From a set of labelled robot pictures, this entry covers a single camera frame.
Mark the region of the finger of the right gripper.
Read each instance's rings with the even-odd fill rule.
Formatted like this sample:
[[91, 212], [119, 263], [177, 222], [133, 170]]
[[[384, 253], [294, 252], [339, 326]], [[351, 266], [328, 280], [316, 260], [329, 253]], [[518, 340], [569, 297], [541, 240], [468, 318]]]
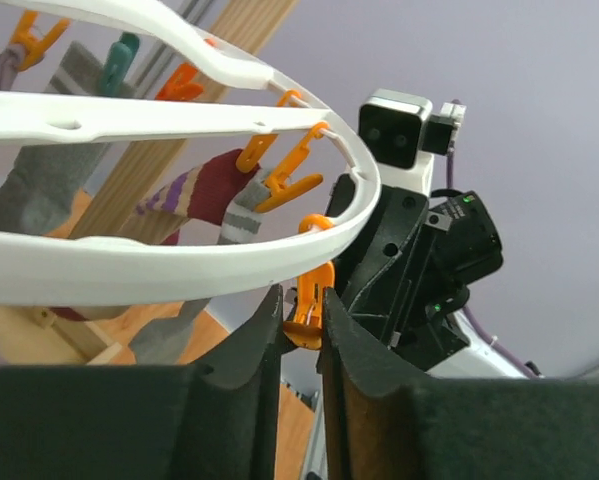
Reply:
[[355, 240], [335, 260], [335, 286], [325, 295], [326, 325], [346, 318], [357, 322], [378, 338], [385, 315], [380, 306], [378, 282], [387, 269], [378, 236], [383, 220], [410, 211], [429, 210], [429, 198], [411, 190], [382, 186], [377, 205]]

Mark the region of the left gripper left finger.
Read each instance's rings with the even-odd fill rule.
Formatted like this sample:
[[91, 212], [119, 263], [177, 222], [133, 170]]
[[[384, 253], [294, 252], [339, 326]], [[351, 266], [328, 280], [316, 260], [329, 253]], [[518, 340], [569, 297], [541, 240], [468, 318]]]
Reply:
[[0, 479], [270, 479], [283, 293], [195, 362], [0, 367]]

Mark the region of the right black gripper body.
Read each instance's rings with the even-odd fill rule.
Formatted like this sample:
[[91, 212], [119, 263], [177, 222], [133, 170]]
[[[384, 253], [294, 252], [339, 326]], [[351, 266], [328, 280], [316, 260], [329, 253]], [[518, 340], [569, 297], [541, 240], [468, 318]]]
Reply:
[[378, 231], [388, 258], [378, 282], [385, 315], [378, 338], [423, 371], [468, 345], [460, 329], [445, 319], [468, 296], [467, 288], [439, 260], [440, 242], [452, 226], [450, 216], [420, 209], [383, 220]]

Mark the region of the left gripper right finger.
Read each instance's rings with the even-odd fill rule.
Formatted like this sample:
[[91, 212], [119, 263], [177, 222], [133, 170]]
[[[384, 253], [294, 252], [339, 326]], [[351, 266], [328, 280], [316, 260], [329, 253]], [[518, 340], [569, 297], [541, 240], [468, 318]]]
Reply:
[[324, 295], [332, 479], [599, 479], [599, 382], [438, 379]]

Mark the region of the yellow-orange clip front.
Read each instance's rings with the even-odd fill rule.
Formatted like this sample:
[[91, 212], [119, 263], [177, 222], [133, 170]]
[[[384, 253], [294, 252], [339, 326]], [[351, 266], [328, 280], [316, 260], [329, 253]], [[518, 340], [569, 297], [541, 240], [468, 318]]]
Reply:
[[324, 289], [333, 287], [335, 267], [328, 261], [296, 278], [295, 313], [283, 322], [285, 336], [297, 347], [322, 348]]

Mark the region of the yellow-orange clothes clip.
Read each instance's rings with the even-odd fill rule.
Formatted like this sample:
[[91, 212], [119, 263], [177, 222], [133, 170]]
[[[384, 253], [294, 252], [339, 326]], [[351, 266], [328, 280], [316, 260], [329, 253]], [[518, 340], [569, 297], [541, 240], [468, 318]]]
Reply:
[[257, 213], [270, 212], [309, 192], [323, 181], [323, 175], [310, 174], [296, 182], [291, 181], [292, 174], [301, 166], [310, 154], [310, 142], [320, 139], [329, 128], [327, 122], [315, 124], [293, 147], [285, 158], [270, 172], [263, 184], [269, 190], [269, 197], [260, 203]]

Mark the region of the white round clip hanger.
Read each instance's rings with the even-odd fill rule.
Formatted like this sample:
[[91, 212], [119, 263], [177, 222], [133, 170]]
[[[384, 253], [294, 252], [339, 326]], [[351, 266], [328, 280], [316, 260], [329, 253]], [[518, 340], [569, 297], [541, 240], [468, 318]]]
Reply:
[[[36, 59], [70, 20], [149, 35], [192, 66], [191, 102], [0, 92], [0, 145], [129, 149], [69, 239], [0, 233], [0, 305], [167, 303], [266, 287], [341, 253], [369, 219], [381, 189], [363, 142], [326, 104], [257, 58], [293, 9], [290, 1], [232, 1], [210, 30], [159, 1], [27, 1], [13, 40]], [[293, 180], [312, 143], [328, 138], [355, 190], [333, 218], [308, 217], [298, 234], [233, 246], [168, 246], [192, 218], [220, 221], [223, 194], [263, 187], [263, 210], [311, 192]]]

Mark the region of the teal clothes clip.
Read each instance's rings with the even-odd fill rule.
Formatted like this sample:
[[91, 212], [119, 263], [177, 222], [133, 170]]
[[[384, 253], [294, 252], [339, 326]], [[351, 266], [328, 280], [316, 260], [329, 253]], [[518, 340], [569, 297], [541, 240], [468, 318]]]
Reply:
[[104, 97], [118, 94], [125, 76], [140, 48], [140, 38], [129, 32], [111, 44], [98, 81], [98, 93]]

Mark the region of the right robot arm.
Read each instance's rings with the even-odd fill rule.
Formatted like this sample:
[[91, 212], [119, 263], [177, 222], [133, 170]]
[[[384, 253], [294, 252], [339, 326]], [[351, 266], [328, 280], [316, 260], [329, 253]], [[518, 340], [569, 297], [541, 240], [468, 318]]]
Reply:
[[509, 479], [504, 416], [480, 395], [481, 374], [451, 385], [457, 399], [417, 389], [470, 345], [454, 320], [470, 285], [503, 262], [478, 195], [386, 186], [368, 223], [320, 292], [325, 451], [332, 479]]

